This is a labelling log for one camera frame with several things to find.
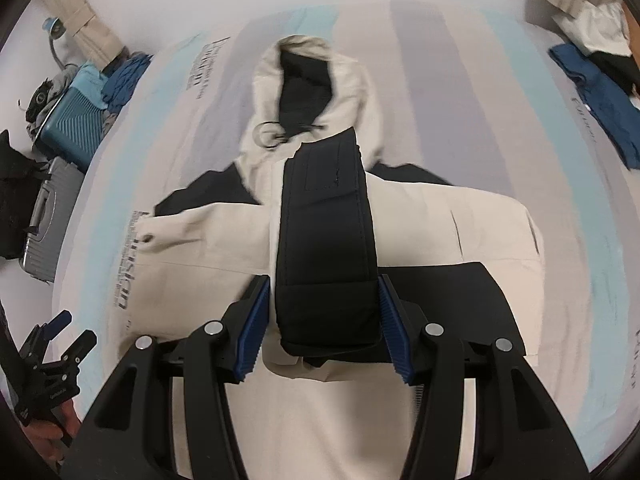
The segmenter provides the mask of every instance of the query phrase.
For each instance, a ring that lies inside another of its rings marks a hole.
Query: metal screw head
[[[138,350],[145,350],[151,346],[153,340],[148,335],[140,336],[136,339],[136,348]]]
[[[220,323],[219,321],[209,321],[204,326],[204,331],[209,335],[216,335],[222,332],[223,328],[224,325],[222,325],[222,323]]]
[[[426,327],[424,327],[424,330],[427,334],[433,336],[444,334],[444,328],[442,327],[442,325],[439,325],[437,323],[429,323]]]
[[[510,352],[513,348],[513,344],[508,339],[501,337],[496,340],[495,346],[498,350],[502,350],[503,352]]]

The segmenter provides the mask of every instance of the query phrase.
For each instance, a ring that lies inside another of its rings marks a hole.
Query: human hand
[[[76,415],[73,399],[69,399],[60,405],[66,432],[75,437],[80,429],[80,419]],[[22,427],[24,434],[31,442],[31,445],[44,460],[49,463],[59,462],[64,458],[62,450],[56,446],[56,440],[62,438],[62,430],[53,422],[44,420],[32,420],[31,423]]]

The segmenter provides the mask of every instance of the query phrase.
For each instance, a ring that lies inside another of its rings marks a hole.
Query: light blue stripe
[[[154,81],[154,92],[146,98],[111,170],[111,181],[104,195],[102,209],[92,229],[84,262],[79,311],[74,319],[82,330],[89,328],[98,336],[98,346],[82,362],[82,373],[78,375],[81,399],[89,404],[98,394],[104,380],[100,349],[106,337],[107,309],[113,308],[111,272],[122,250],[136,182],[145,167],[154,137],[183,92],[189,70],[205,40],[205,35],[198,35],[185,41]],[[85,413],[88,408],[88,405],[78,406],[81,413]]]
[[[292,36],[293,34],[317,36],[331,43],[334,38],[334,25],[337,19],[337,6],[305,7],[292,13],[289,23],[284,28],[284,33],[285,36]]]
[[[593,330],[589,384],[572,431],[593,468],[602,459],[625,379],[629,293],[622,245],[604,184],[544,60],[518,22],[492,12],[486,12],[485,17],[555,147],[582,227]]]

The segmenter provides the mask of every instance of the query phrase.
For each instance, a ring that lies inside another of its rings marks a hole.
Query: blue cloth
[[[575,83],[582,102],[607,133],[625,166],[640,170],[640,110],[574,44],[555,46],[549,55]]]
[[[95,107],[104,110],[107,104],[102,100],[102,89],[107,80],[107,76],[101,74],[91,61],[87,61],[80,67],[70,86],[89,99]]]
[[[102,89],[102,98],[107,103],[110,113],[119,114],[122,107],[129,102],[138,81],[151,63],[151,56],[137,54],[127,59],[107,81]]]

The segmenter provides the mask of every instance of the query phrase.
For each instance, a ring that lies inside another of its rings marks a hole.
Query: bed sheet
[[[325,38],[367,67],[382,108],[384,163],[417,164],[529,209],[546,258],[535,370],[597,466],[640,418],[638,176],[547,55],[557,36],[493,12],[416,1],[282,12],[154,57],[91,164],[58,264],[54,312],[74,315],[60,347],[86,328],[98,335],[79,376],[80,412],[117,362],[119,313],[135,279],[133,222],[174,189],[231,163],[254,110],[254,67],[291,34]],[[258,360],[247,385],[230,392],[232,409],[248,417],[236,422],[241,449],[253,438],[260,454],[249,473],[260,465],[273,478],[312,478],[310,464],[322,463],[318,478],[399,477],[413,415],[410,390],[392,383],[284,380]],[[321,421],[319,397],[335,401],[335,420]],[[273,413],[276,399],[303,416]],[[258,445],[265,435],[255,428],[268,425],[277,448]],[[364,444],[363,432],[378,438]],[[305,439],[308,446],[295,447]],[[347,454],[355,462],[341,460]]]

